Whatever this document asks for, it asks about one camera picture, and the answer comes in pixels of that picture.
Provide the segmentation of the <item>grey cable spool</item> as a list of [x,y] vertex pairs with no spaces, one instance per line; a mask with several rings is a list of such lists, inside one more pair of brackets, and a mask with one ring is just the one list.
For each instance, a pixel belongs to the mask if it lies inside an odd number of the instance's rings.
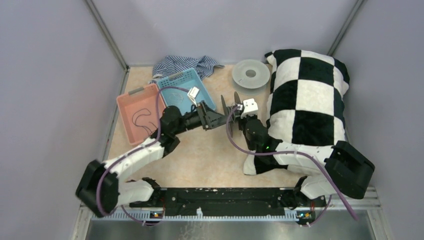
[[271,78],[271,71],[259,60],[245,59],[238,62],[231,72],[236,85],[253,90],[265,86]]

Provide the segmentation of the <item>black cable spool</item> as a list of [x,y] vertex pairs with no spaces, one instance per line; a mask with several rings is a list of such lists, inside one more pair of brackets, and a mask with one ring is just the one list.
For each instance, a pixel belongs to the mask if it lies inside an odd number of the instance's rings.
[[228,129],[229,129],[229,136],[233,137],[234,131],[239,130],[237,117],[241,116],[241,110],[235,110],[235,109],[242,104],[242,101],[240,99],[239,94],[236,91],[234,92],[234,104],[232,104],[231,106],[226,105],[225,98],[223,95],[220,96],[220,99],[221,99],[222,108],[223,107],[229,108],[228,117],[230,117],[230,121],[228,123]]

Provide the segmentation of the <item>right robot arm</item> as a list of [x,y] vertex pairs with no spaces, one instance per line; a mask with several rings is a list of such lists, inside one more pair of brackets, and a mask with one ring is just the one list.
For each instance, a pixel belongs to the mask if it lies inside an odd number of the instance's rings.
[[249,149],[243,165],[245,175],[273,169],[302,174],[293,192],[293,200],[299,206],[332,194],[364,198],[375,165],[349,142],[339,140],[325,146],[294,144],[271,137],[255,116],[234,118]]

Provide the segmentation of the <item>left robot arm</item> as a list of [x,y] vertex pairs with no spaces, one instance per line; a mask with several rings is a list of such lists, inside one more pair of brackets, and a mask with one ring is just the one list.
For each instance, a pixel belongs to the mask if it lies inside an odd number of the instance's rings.
[[204,101],[185,114],[174,105],[166,107],[157,130],[140,145],[104,162],[91,161],[76,188],[76,197],[99,218],[110,215],[118,206],[134,202],[156,206],[161,198],[157,191],[160,186],[148,177],[135,181],[128,181],[128,178],[173,152],[180,143],[178,134],[198,127],[212,130],[225,125],[231,108],[224,106],[223,109],[224,113],[219,113]]

